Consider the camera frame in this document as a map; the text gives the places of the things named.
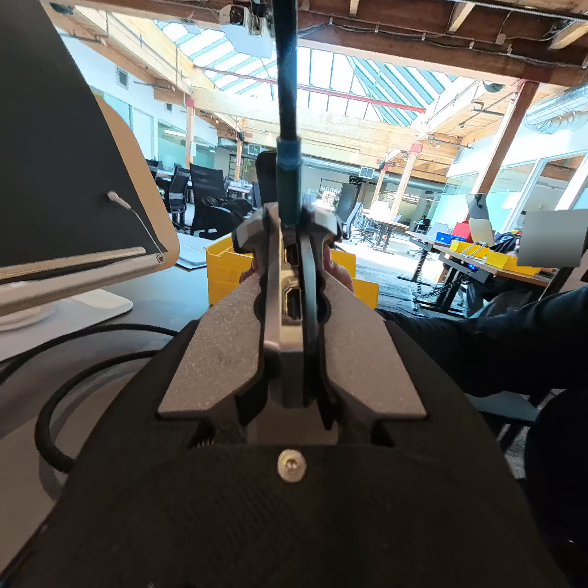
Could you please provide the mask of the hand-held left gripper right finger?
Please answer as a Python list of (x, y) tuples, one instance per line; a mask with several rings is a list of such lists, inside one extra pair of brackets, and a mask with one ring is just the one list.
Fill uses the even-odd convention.
[(325, 429), (359, 423), (424, 420), (427, 411), (384, 319), (342, 283), (320, 273), (318, 325), (324, 392), (317, 400)]

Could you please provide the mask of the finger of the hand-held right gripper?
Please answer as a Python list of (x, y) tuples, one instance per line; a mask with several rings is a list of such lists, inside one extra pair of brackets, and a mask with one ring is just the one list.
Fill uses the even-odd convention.
[(302, 234), (312, 254), (315, 272), (324, 269), (323, 249), (342, 241), (342, 221), (332, 211), (322, 207), (303, 207)]
[(241, 274), (240, 284), (254, 273), (266, 275), (268, 285), (279, 284), (280, 236), (278, 207), (263, 207), (239, 225), (239, 252), (254, 255), (252, 268)]

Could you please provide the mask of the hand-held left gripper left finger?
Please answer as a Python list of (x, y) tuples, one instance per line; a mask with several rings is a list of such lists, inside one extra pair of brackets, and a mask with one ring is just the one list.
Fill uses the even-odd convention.
[(254, 311), (262, 289), (253, 274), (210, 306), (185, 350), (158, 407), (167, 420), (209, 419), (246, 425), (260, 379), (261, 321)]

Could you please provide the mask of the yellow plastic bin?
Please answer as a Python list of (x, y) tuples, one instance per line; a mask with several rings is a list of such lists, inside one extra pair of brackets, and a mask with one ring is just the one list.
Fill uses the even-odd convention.
[[(238, 254), (232, 245), (232, 236), (227, 234), (205, 247), (208, 277), (209, 305), (215, 305), (239, 286), (241, 275), (251, 268), (252, 254)], [(346, 268), (353, 281), (355, 295), (372, 309), (378, 307), (379, 286), (358, 279), (356, 256), (337, 249), (332, 250), (332, 259)]]

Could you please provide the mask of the black HDMI switch hub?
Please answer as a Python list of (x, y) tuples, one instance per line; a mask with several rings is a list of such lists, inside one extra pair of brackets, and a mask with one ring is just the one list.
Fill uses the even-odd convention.
[(270, 393), (286, 409), (307, 408), (319, 377), (316, 266), (304, 228), (283, 226), (277, 203), (269, 227), (263, 349)]

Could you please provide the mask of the person's right forearm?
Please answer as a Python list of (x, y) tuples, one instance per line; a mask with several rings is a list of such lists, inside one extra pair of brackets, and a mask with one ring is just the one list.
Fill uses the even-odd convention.
[(492, 317), (378, 313), (472, 396), (587, 390), (587, 285)]

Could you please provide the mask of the person's right hand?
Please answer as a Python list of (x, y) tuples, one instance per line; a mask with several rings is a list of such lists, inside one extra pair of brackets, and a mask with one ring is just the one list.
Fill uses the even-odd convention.
[(328, 246), (328, 244), (324, 244), (322, 255), (324, 271), (329, 275), (333, 276), (335, 280), (340, 282), (350, 292), (355, 294), (355, 288), (351, 274), (349, 273), (347, 268), (340, 266), (339, 264), (337, 264), (336, 261), (332, 259), (332, 250)]

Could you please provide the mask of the black display panel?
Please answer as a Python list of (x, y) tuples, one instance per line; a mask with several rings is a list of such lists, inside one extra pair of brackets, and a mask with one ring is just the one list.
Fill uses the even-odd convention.
[(342, 224), (347, 224), (349, 216), (355, 207), (357, 199), (357, 184), (344, 183), (341, 187), (339, 198), (335, 207), (335, 214)]

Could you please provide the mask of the white paper sheet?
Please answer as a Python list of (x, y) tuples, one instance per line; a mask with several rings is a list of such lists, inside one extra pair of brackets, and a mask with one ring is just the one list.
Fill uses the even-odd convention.
[(178, 232), (177, 236), (179, 257), (175, 265), (187, 271), (206, 268), (206, 248), (212, 241), (182, 232)]

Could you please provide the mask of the grey chair seat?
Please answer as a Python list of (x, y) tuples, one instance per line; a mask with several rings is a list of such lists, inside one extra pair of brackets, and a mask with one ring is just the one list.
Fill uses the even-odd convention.
[(516, 393), (502, 392), (481, 398), (466, 394), (466, 397), (482, 416), (506, 424), (531, 426), (540, 414), (539, 408)]

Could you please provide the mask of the yellow storage bin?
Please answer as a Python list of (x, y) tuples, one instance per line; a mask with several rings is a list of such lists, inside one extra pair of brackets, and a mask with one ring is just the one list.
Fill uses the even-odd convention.
[(485, 264), (500, 270), (527, 276), (535, 276), (541, 270), (541, 268), (534, 268), (532, 266), (520, 266), (518, 265), (518, 258), (516, 256), (491, 250), (488, 250)]
[(458, 239), (453, 239), (450, 244), (450, 249), (453, 252), (476, 259), (484, 259), (489, 254), (488, 244), (481, 241), (465, 242)]

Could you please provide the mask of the beige tilted board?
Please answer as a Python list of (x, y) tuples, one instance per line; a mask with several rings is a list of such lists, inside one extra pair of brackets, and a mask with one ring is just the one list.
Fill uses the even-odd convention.
[(473, 241), (485, 243), (489, 247), (494, 246), (494, 231), (489, 219), (486, 194), (468, 194), (466, 195), (466, 202), (468, 207), (467, 223)]

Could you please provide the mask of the silver air duct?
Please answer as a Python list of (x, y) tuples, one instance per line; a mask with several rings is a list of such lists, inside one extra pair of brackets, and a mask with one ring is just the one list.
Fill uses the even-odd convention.
[(524, 124), (546, 135), (580, 129), (587, 124), (587, 82), (535, 103), (527, 110)]

